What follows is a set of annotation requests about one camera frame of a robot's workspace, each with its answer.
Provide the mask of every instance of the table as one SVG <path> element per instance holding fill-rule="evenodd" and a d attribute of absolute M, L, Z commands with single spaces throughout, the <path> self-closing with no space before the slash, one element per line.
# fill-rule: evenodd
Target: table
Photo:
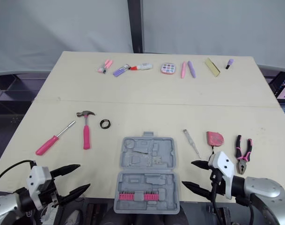
<path fill-rule="evenodd" d="M 122 170 L 119 166 L 122 139 L 154 131 L 155 136 L 175 140 L 177 161 L 174 171 L 179 179 L 180 201 L 205 202 L 206 199 L 180 183 L 187 180 L 211 189 L 210 172 L 190 164 L 198 157 L 185 139 L 183 129 L 186 128 L 204 160 L 211 154 L 206 131 L 224 136 L 224 145 L 217 147 L 216 151 L 224 151 L 234 163 L 236 136 L 242 135 L 243 150 L 246 150 L 246 139 L 252 138 L 251 162 L 243 176 L 267 177 L 285 188 L 285 114 L 254 60 L 233 57 L 235 63 L 228 70 L 221 69 L 216 78 L 203 63 L 205 58 L 196 55 L 64 52 L 2 155 L 0 173 L 11 164 L 28 158 L 50 170 L 78 163 L 82 165 L 80 168 L 55 180 L 61 195 L 91 183 L 85 197 L 114 198 L 117 174 Z M 222 63 L 226 64 L 229 57 L 210 58 L 222 68 Z M 106 59 L 114 60 L 112 68 L 105 75 L 97 73 L 97 67 Z M 180 62 L 183 60 L 194 63 L 196 79 L 189 72 L 185 79 L 180 79 Z M 112 75 L 125 63 L 144 62 L 153 63 L 154 68 L 128 71 L 118 78 Z M 163 62 L 175 63 L 177 72 L 174 75 L 161 74 L 159 70 Z M 232 93 L 232 85 L 239 91 Z M 96 113 L 88 119 L 92 141 L 90 150 L 82 149 L 84 119 L 75 115 L 83 110 Z M 104 118 L 111 120 L 112 126 L 108 130 L 99 127 Z M 75 125 L 47 153 L 42 157 L 35 155 L 41 144 L 72 120 L 76 120 Z M 24 186 L 28 173 L 29 166 L 21 165 L 4 175 L 0 180 L 0 191 L 14 191 Z M 217 201 L 229 200 L 219 196 Z"/>

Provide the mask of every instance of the pliers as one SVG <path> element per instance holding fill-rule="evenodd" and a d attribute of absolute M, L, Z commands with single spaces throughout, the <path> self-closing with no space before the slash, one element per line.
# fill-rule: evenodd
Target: pliers
<path fill-rule="evenodd" d="M 253 147 L 253 141 L 251 139 L 247 140 L 247 150 L 244 156 L 242 156 L 242 153 L 241 153 L 240 142 L 241 142 L 241 135 L 238 135 L 237 140 L 236 140 L 235 156 L 238 160 L 238 163 L 237 163 L 238 172 L 239 174 L 244 174 L 246 170 L 246 163 L 250 161 L 250 153 Z"/>

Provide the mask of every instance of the hammer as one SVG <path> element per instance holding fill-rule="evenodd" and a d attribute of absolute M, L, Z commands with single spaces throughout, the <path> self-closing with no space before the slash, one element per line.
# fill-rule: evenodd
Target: hammer
<path fill-rule="evenodd" d="M 85 126 L 83 129 L 83 139 L 84 139 L 83 149 L 90 149 L 90 134 L 89 134 L 89 126 L 87 122 L 88 115 L 95 116 L 95 114 L 91 111 L 77 112 L 77 117 L 84 116 L 85 118 Z"/>

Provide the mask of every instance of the black ring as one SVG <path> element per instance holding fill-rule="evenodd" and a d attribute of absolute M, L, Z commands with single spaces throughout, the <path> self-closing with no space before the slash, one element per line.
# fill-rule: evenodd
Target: black ring
<path fill-rule="evenodd" d="M 108 122 L 108 125 L 105 126 L 105 127 L 103 127 L 103 123 L 104 123 L 104 122 Z M 101 126 L 102 129 L 108 129 L 108 128 L 111 126 L 110 120 L 108 120 L 108 119 L 103 119 L 103 120 L 100 122 L 100 126 Z"/>

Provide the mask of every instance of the gray tool case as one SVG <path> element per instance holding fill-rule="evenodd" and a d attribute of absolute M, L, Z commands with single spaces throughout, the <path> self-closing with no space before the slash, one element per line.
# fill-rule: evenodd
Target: gray tool case
<path fill-rule="evenodd" d="M 125 137 L 114 200 L 116 213 L 177 214 L 180 203 L 175 167 L 175 145 L 170 137 Z"/>

